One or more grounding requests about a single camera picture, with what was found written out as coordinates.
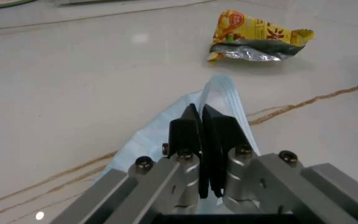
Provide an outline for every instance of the marble surface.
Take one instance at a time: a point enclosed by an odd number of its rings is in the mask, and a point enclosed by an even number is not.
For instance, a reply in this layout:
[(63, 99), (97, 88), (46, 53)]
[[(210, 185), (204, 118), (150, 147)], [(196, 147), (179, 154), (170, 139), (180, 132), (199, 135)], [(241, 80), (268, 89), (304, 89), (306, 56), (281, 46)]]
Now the marble surface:
[[(284, 62), (210, 66), (228, 8), (317, 37)], [(221, 73), (263, 154), (291, 150), (358, 180), (358, 2), (216, 0), (0, 28), (0, 224), (48, 223), (137, 129)]]
[(0, 9), (0, 29), (54, 22), (82, 20), (178, 6), (189, 6), (214, 0), (111, 0), (62, 4), (69, 0), (36, 0), (16, 7)]

